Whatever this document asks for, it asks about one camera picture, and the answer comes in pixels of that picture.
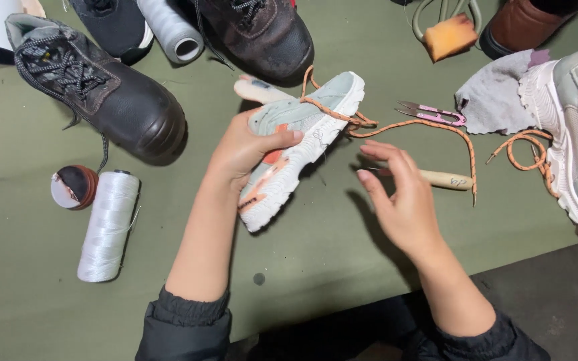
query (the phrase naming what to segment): right hand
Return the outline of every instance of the right hand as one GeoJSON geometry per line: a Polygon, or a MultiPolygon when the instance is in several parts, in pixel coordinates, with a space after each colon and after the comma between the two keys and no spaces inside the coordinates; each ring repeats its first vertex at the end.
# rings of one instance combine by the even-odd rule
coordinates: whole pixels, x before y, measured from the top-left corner
{"type": "Polygon", "coordinates": [[[383,231],[414,263],[422,261],[445,244],[436,221],[429,182],[404,150],[372,140],[365,141],[360,150],[369,159],[386,161],[394,176],[396,192],[390,197],[370,171],[358,171],[358,179],[374,204],[383,231]]]}

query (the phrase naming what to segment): brown leather work boot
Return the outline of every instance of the brown leather work boot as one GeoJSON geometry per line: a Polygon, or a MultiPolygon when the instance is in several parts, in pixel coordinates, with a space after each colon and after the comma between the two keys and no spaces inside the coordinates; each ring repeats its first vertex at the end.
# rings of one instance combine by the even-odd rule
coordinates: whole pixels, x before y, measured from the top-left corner
{"type": "Polygon", "coordinates": [[[492,59],[534,49],[573,14],[552,15],[537,9],[530,0],[508,0],[481,33],[479,44],[492,59]]]}
{"type": "Polygon", "coordinates": [[[311,36],[291,0],[191,2],[226,48],[260,75],[279,81],[302,78],[313,62],[311,36]]]}

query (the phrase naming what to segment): pink scissors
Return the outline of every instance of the pink scissors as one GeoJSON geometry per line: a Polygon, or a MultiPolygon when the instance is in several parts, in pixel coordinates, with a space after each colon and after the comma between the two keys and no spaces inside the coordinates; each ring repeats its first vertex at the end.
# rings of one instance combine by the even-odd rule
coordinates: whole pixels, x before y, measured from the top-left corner
{"type": "Polygon", "coordinates": [[[394,108],[395,111],[399,111],[399,112],[401,112],[403,114],[407,114],[409,116],[415,116],[416,118],[435,121],[436,123],[448,124],[448,125],[451,125],[452,127],[462,127],[463,125],[465,125],[465,122],[466,122],[465,117],[460,115],[460,114],[457,114],[457,113],[441,111],[441,110],[436,109],[436,108],[428,107],[427,105],[421,105],[421,104],[416,104],[416,103],[412,103],[412,102],[401,102],[399,100],[398,103],[400,105],[406,106],[407,109],[394,108]],[[417,111],[435,112],[436,115],[433,116],[430,114],[425,114],[423,112],[417,112],[417,111]],[[446,115],[446,116],[452,117],[456,120],[455,121],[445,120],[441,117],[441,115],[446,115]]]}

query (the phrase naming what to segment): thread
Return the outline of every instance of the thread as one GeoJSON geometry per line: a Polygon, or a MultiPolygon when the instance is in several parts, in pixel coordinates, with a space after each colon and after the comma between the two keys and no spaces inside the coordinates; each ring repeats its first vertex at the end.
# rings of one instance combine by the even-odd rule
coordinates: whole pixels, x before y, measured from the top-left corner
{"type": "Polygon", "coordinates": [[[52,176],[51,194],[61,207],[78,211],[92,204],[99,178],[92,169],[65,166],[52,176]]]}
{"type": "Polygon", "coordinates": [[[77,268],[82,281],[109,281],[119,274],[138,190],[139,179],[126,171],[100,175],[77,268]]]}
{"type": "Polygon", "coordinates": [[[186,64],[202,53],[202,36],[173,0],[137,0],[137,5],[170,61],[186,64]]]}

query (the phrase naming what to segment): green work mat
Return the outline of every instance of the green work mat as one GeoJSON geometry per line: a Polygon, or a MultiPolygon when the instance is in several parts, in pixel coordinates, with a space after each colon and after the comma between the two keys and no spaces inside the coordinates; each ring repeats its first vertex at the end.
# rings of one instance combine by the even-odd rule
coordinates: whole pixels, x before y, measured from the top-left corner
{"type": "MultiPolygon", "coordinates": [[[[436,23],[439,4],[425,10],[422,27],[436,23]]],[[[485,23],[497,4],[482,1],[485,23]]],[[[453,109],[454,92],[490,60],[472,48],[432,64],[408,25],[416,5],[405,13],[388,0],[299,1],[298,12],[315,43],[317,82],[356,72],[366,83],[360,111],[381,125],[409,119],[393,110],[397,100],[453,109]]],[[[49,17],[84,29],[61,1],[46,0],[44,6],[49,17]]],[[[578,17],[549,47],[553,58],[578,50],[578,17]]],[[[189,141],[166,167],[145,165],[111,145],[105,170],[124,169],[141,179],[141,210],[121,274],[99,284],[76,277],[91,209],[57,206],[50,178],[69,164],[96,169],[101,138],[85,122],[61,132],[71,119],[68,108],[28,86],[14,67],[0,66],[0,360],[134,356],[147,303],[165,282],[211,152],[240,109],[232,90],[239,72],[210,58],[205,51],[188,66],[172,66],[155,43],[134,65],[177,97],[189,141]]],[[[287,92],[298,96],[300,89],[287,92]]],[[[422,169],[470,173],[466,145],[452,132],[409,125],[374,139],[406,149],[422,169]]],[[[441,231],[470,274],[578,242],[538,170],[518,171],[504,153],[485,165],[505,137],[471,139],[476,208],[470,192],[433,191],[441,231]]],[[[417,287],[411,264],[377,228],[351,169],[360,144],[339,139],[266,231],[252,236],[237,227],[231,341],[417,287]],[[266,277],[261,286],[253,282],[259,272],[266,277]]],[[[516,156],[532,163],[527,144],[516,145],[516,156]]]]}

